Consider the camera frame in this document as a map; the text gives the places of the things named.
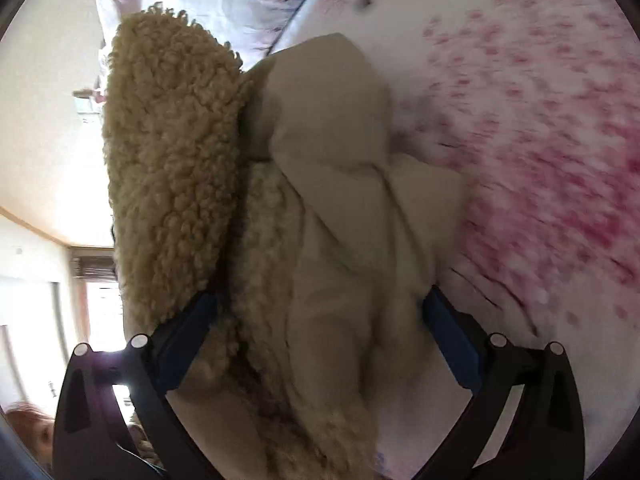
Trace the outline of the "beige fleece coat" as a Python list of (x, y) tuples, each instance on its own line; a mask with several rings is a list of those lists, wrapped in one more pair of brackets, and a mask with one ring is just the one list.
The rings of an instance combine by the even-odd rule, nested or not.
[(390, 92), (341, 34), (248, 72), (184, 12), (117, 29), (104, 107), (128, 336), (206, 288), (168, 394), (228, 479), (373, 479), (373, 402), (426, 355), (421, 300), (463, 217), (461, 174), (396, 151)]

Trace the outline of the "pink floral bed sheet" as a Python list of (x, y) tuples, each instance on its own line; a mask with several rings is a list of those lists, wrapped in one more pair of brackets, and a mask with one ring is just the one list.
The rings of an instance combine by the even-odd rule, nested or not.
[(398, 148), (465, 174), (445, 294), (516, 344), (559, 341), (596, 471), (639, 407), (639, 40), (615, 0), (306, 0), (394, 96)]

